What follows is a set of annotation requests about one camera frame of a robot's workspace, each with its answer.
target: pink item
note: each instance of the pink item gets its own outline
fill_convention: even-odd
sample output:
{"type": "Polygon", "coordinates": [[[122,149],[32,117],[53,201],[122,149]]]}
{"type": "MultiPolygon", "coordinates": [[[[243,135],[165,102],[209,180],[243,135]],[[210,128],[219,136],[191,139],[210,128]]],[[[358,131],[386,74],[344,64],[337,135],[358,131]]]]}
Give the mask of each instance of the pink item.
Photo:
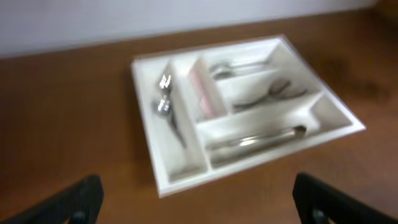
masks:
{"type": "Polygon", "coordinates": [[[215,113],[213,107],[210,105],[210,102],[208,101],[206,90],[203,87],[203,82],[200,79],[200,77],[198,77],[197,73],[193,70],[190,72],[189,77],[198,93],[198,96],[200,99],[200,102],[199,102],[200,109],[204,113],[205,117],[206,118],[216,117],[216,113],[215,113]]]}

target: wooden table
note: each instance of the wooden table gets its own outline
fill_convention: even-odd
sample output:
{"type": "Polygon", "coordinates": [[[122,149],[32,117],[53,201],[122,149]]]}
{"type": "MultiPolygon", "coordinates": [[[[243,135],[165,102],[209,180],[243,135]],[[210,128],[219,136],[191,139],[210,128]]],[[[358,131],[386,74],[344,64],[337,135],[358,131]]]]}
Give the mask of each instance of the wooden table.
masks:
{"type": "Polygon", "coordinates": [[[398,35],[368,11],[260,22],[0,60],[0,219],[88,174],[98,223],[300,223],[308,172],[398,218],[398,35]],[[159,199],[135,55],[285,34],[367,131],[159,199]]]}

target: cutlery tray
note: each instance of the cutlery tray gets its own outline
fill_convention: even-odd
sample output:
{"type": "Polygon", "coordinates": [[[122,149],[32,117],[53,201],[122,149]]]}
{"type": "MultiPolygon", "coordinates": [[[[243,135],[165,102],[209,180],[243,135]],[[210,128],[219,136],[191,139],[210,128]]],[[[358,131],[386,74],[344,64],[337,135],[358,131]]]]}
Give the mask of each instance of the cutlery tray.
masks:
{"type": "Polygon", "coordinates": [[[365,129],[283,35],[140,56],[131,67],[161,197],[365,129]],[[221,62],[261,62],[264,66],[244,72],[237,69],[233,75],[216,80],[211,66],[221,62]],[[161,96],[159,79],[165,71],[172,77],[172,111],[186,148],[152,107],[161,96]],[[237,102],[267,95],[281,78],[290,81],[289,88],[304,89],[305,94],[234,109],[237,102]],[[303,136],[289,141],[209,148],[218,142],[297,126],[305,127],[303,136]]]}

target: silverware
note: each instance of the silverware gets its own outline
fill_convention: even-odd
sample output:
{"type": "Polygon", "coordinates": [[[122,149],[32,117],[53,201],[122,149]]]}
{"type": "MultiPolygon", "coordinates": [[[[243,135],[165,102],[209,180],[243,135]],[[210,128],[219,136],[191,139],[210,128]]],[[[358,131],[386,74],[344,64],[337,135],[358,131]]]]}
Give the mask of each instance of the silverware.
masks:
{"type": "Polygon", "coordinates": [[[251,101],[234,103],[233,109],[235,112],[246,110],[253,106],[256,106],[268,99],[273,100],[286,100],[290,98],[295,98],[302,96],[307,93],[307,89],[305,88],[296,88],[296,89],[289,89],[292,85],[292,82],[286,78],[278,78],[274,82],[271,83],[271,87],[268,89],[268,92],[260,96],[259,98],[251,101]]]}
{"type": "Polygon", "coordinates": [[[172,74],[166,70],[159,81],[159,88],[163,95],[170,96],[173,87],[172,84],[172,74]]]}
{"type": "Polygon", "coordinates": [[[245,72],[245,70],[261,70],[266,66],[266,62],[252,62],[233,65],[230,62],[218,62],[209,67],[210,76],[215,80],[229,78],[235,76],[237,73],[245,72]]]}
{"type": "Polygon", "coordinates": [[[218,142],[210,144],[206,148],[211,151],[217,151],[220,149],[238,148],[244,150],[245,148],[253,146],[271,146],[273,144],[302,138],[304,137],[306,131],[307,128],[305,126],[296,126],[293,128],[282,129],[276,133],[256,134],[239,139],[218,142]]]}
{"type": "Polygon", "coordinates": [[[172,102],[169,97],[164,95],[158,101],[152,102],[152,107],[155,113],[157,113],[161,118],[167,120],[175,136],[180,141],[182,147],[185,149],[187,145],[183,136],[181,135],[180,129],[178,128],[177,121],[175,120],[175,113],[173,110],[172,102]]]}

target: metal spoon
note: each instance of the metal spoon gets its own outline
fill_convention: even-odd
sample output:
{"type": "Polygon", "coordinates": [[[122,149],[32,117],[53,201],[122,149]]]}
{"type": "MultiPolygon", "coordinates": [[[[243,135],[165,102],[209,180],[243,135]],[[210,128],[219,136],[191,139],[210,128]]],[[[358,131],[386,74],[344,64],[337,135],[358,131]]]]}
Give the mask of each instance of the metal spoon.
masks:
{"type": "Polygon", "coordinates": [[[182,147],[185,149],[187,147],[187,144],[185,143],[185,140],[182,137],[181,132],[178,128],[177,121],[175,120],[172,102],[168,98],[168,96],[163,96],[163,98],[152,102],[152,107],[155,113],[157,113],[161,118],[167,120],[175,136],[180,141],[182,147]]]}
{"type": "Polygon", "coordinates": [[[215,80],[223,78],[229,78],[234,76],[238,72],[244,72],[245,70],[260,70],[266,66],[266,62],[252,62],[233,65],[230,62],[219,62],[209,67],[210,76],[215,80]]]}
{"type": "Polygon", "coordinates": [[[235,103],[233,105],[233,109],[235,112],[237,111],[242,111],[246,110],[248,108],[251,108],[253,106],[258,105],[259,103],[262,103],[269,98],[275,99],[275,100],[286,100],[290,98],[295,98],[302,96],[306,94],[308,91],[305,88],[296,88],[296,89],[291,89],[289,90],[289,87],[292,85],[292,82],[286,78],[278,78],[274,82],[272,82],[271,87],[268,90],[268,93],[266,93],[263,96],[260,96],[259,98],[248,101],[248,102],[240,102],[240,103],[235,103]]]}
{"type": "Polygon", "coordinates": [[[278,130],[274,133],[256,134],[239,139],[218,142],[211,144],[206,148],[211,151],[217,151],[220,149],[233,150],[233,148],[236,148],[243,150],[248,147],[252,148],[253,146],[271,146],[282,142],[291,141],[293,139],[302,138],[306,132],[307,128],[305,126],[296,126],[278,130]]]}

